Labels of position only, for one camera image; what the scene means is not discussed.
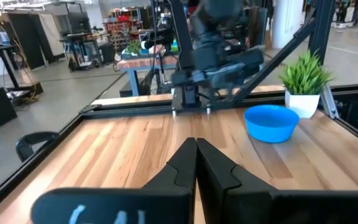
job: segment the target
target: wall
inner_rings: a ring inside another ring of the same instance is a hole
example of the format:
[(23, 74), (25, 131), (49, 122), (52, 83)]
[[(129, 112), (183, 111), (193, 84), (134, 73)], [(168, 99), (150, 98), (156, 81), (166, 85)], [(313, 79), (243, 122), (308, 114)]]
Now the wall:
[[(67, 6), (70, 12), (81, 12), (78, 4), (67, 4)], [(51, 12), (54, 16), (67, 15), (66, 6), (64, 4), (60, 4), (57, 6), (53, 4), (49, 4), (45, 6), (45, 10)]]
[(122, 8), (122, 7), (142, 7), (142, 6), (149, 6), (149, 0), (99, 0), (99, 5), (102, 9), (102, 14), (110, 15), (110, 9)]
[(89, 24), (91, 25), (91, 27), (96, 26), (97, 28), (103, 28), (103, 16), (102, 16), (102, 12), (101, 12), (101, 8), (99, 4), (87, 4), (85, 6), (86, 10), (86, 14), (88, 15), (89, 18)]

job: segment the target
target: wooden table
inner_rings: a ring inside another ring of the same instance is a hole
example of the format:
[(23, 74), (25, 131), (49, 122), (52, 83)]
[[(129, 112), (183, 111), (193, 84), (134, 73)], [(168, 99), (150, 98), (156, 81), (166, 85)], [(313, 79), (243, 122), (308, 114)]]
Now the wooden table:
[[(233, 89), (233, 94), (235, 94), (239, 88)], [(257, 86), (253, 93), (260, 92), (269, 92), (269, 91), (282, 91), (284, 87), (281, 85), (263, 85)], [(221, 95), (226, 95), (226, 90), (220, 90)], [(160, 95), (149, 95), (149, 96), (133, 96), (133, 97), (122, 97), (122, 98), (110, 98), (110, 99), (98, 99), (92, 102), (92, 105), (116, 105), (116, 104), (126, 104), (126, 103), (137, 103), (137, 102), (146, 102), (146, 101), (163, 101), (163, 100), (172, 100), (172, 94), (160, 94)]]
[[(166, 56), (162, 59), (163, 68), (176, 68), (177, 59), (174, 56)], [(139, 82), (137, 79), (137, 70), (150, 70), (149, 58), (124, 59), (117, 63), (118, 69), (129, 74), (133, 96), (139, 96)], [(160, 59), (155, 59), (155, 68), (161, 68)]]
[[(244, 110), (85, 120), (0, 203), (0, 223), (30, 223), (33, 202), (48, 190), (142, 187), (187, 137), (207, 139), (278, 189), (358, 190), (358, 138), (335, 121), (317, 111), (289, 141), (267, 144), (248, 135)], [(198, 192), (195, 223), (204, 223)]]

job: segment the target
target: workbench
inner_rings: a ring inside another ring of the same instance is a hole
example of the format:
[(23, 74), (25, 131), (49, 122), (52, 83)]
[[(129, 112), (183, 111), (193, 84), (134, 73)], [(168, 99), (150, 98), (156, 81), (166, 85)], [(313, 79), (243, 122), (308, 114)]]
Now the workbench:
[[(276, 90), (282, 90), (282, 86), (259, 86), (254, 92)], [(171, 95), (153, 95), (96, 100), (93, 104), (114, 106), (171, 99)], [(278, 189), (358, 190), (358, 137), (337, 121), (317, 111), (311, 119), (300, 121), (289, 141), (267, 144), (247, 133), (245, 110), (176, 117), (160, 114), (77, 118), (61, 131), (61, 136), (65, 136), (61, 141), (54, 147), (41, 148), (10, 177), (10, 181), (22, 180), (0, 200), (0, 223), (30, 223), (32, 204), (52, 189), (140, 188), (188, 137), (205, 138), (234, 162)], [(29, 173), (18, 177), (29, 166), (33, 167)], [(195, 223), (204, 223), (199, 192)]]
[[(139, 81), (137, 79), (138, 70), (150, 70), (153, 59), (150, 58), (132, 58), (123, 59), (117, 63), (118, 69), (123, 72), (127, 72), (129, 75), (129, 81), (131, 82), (131, 89), (133, 96), (139, 96)], [(159, 58), (155, 59), (154, 68), (158, 69), (170, 69), (176, 68), (177, 58), (176, 56), (164, 56), (162, 58), (162, 65)]]

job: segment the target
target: gray floor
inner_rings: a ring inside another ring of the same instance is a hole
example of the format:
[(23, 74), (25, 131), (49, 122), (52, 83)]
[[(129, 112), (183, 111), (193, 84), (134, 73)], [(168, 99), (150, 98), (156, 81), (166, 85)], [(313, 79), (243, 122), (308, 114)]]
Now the gray floor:
[[(332, 85), (358, 83), (358, 29), (332, 30), (326, 52), (325, 65), (333, 71)], [(302, 43), (286, 60), (291, 63), (307, 48)], [(275, 55), (278, 50), (269, 50)], [(265, 85), (280, 84), (277, 68), (264, 81)], [(128, 82), (128, 77), (112, 68), (95, 68), (85, 72), (70, 73), (67, 61), (49, 65), (47, 68), (29, 72), (33, 80), (41, 82), (44, 94), (38, 102), (28, 108), (20, 108), (18, 118), (0, 128), (0, 182), (20, 165), (14, 146), (23, 135), (34, 131), (59, 131), (74, 118), (77, 112), (89, 104), (111, 83), (116, 83), (102, 98), (119, 97), (119, 90)], [(20, 83), (30, 83), (22, 73), (17, 79)], [(0, 77), (0, 85), (10, 86), (9, 77)]]

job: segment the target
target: black chair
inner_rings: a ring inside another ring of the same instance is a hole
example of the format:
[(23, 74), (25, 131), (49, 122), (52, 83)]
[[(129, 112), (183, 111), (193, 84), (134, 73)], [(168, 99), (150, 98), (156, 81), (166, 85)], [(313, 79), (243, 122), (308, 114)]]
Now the black chair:
[(21, 137), (16, 143), (16, 152), (19, 156), (19, 159), (24, 162), (28, 159), (33, 153), (34, 150), (32, 146), (41, 142), (51, 142), (59, 137), (59, 133), (51, 131), (42, 131), (31, 134), (26, 134)]

